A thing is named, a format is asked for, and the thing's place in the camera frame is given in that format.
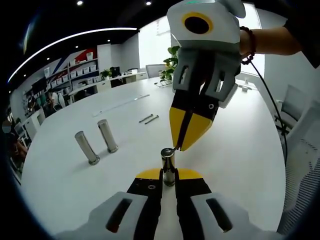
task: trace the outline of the black cable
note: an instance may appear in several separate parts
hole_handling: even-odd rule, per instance
[[[278,115],[278,119],[279,119],[279,121],[280,121],[280,123],[281,123],[281,128],[282,128],[283,137],[284,137],[284,146],[285,146],[285,151],[284,151],[284,152],[285,152],[285,155],[284,155],[284,165],[286,166],[286,165],[287,165],[287,157],[288,157],[288,145],[287,145],[287,137],[286,137],[286,132],[285,132],[285,126],[284,126],[284,124],[283,124],[283,122],[282,122],[282,119],[281,119],[280,113],[279,113],[279,111],[278,111],[277,105],[276,105],[276,103],[275,103],[275,100],[274,100],[274,98],[272,97],[271,92],[269,91],[269,88],[268,88],[268,86],[267,86],[264,78],[261,76],[260,72],[259,72],[258,69],[255,67],[255,65],[252,63],[252,61],[251,61],[250,63],[252,64],[253,68],[256,70],[256,72],[258,73],[260,79],[262,80],[262,82],[263,82],[263,84],[264,84],[264,86],[265,86],[265,89],[266,89],[266,91],[268,92],[269,97],[271,98],[271,101],[272,101],[273,106],[274,106],[274,108],[275,108],[276,114]]]

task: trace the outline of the led light strip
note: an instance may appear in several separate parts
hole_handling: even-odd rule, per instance
[[[102,28],[102,29],[96,29],[96,30],[90,30],[90,31],[84,31],[84,32],[80,32],[80,33],[76,33],[76,34],[73,34],[73,35],[70,35],[70,36],[66,36],[64,38],[61,38],[60,40],[58,41],[55,41],[53,43],[50,43],[49,45],[41,48],[39,51],[37,51],[36,53],[32,54],[27,60],[25,60],[13,73],[12,75],[10,76],[9,80],[7,81],[7,83],[10,82],[10,80],[14,77],[14,75],[27,63],[29,62],[32,58],[34,58],[36,55],[38,55],[39,53],[41,53],[42,51],[46,50],[47,48],[50,48],[52,47],[53,45],[57,44],[57,43],[60,43],[64,40],[67,40],[67,39],[71,39],[71,38],[74,38],[74,37],[77,37],[77,36],[80,36],[80,35],[84,35],[84,34],[91,34],[91,33],[97,33],[97,32],[103,32],[103,31],[112,31],[112,30],[137,30],[137,28],[135,27],[112,27],[112,28]]]

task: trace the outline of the human hand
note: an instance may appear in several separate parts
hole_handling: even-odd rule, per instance
[[[250,47],[249,34],[244,30],[240,30],[240,54],[243,59],[250,54]]]

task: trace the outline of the person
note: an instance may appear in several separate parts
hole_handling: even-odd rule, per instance
[[[38,111],[40,109],[36,99],[34,96],[32,96],[28,102],[28,108],[30,109],[30,112],[32,111]]]
[[[19,141],[19,136],[11,127],[11,131],[5,134],[7,151],[14,164],[20,169],[25,163],[28,149]]]
[[[291,16],[284,26],[271,29],[252,29],[256,39],[257,54],[293,55],[303,52],[314,68],[320,65],[320,28],[313,27],[319,23],[319,13],[313,13],[303,1],[297,9],[292,9]],[[240,54],[246,57],[251,52],[249,34],[240,31]]]
[[[55,113],[56,111],[62,109],[62,106],[59,103],[58,94],[56,94],[51,89],[48,90],[48,100],[49,100],[49,106],[52,113]]]

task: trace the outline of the grey cylinder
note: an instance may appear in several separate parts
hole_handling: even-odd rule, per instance
[[[79,131],[74,135],[75,140],[79,144],[81,150],[85,154],[85,156],[88,158],[90,165],[96,165],[100,158],[98,155],[95,154],[95,152],[92,150],[85,134],[83,131]]]
[[[111,154],[115,153],[119,147],[116,144],[114,137],[112,136],[107,120],[103,119],[98,121],[98,127],[105,141],[105,144],[108,147],[109,153]]]
[[[175,185],[175,150],[172,148],[164,148],[161,150],[162,166],[163,166],[163,182],[171,187]]]

